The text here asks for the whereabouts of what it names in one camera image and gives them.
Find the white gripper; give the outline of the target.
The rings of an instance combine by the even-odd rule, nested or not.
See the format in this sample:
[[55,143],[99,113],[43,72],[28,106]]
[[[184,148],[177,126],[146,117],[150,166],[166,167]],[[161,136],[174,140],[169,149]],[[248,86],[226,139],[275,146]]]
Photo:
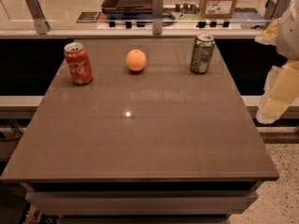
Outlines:
[[276,45],[278,54],[290,59],[282,67],[273,66],[264,83],[256,119],[272,124],[299,97],[299,0],[291,0],[281,18],[255,37],[257,43]]

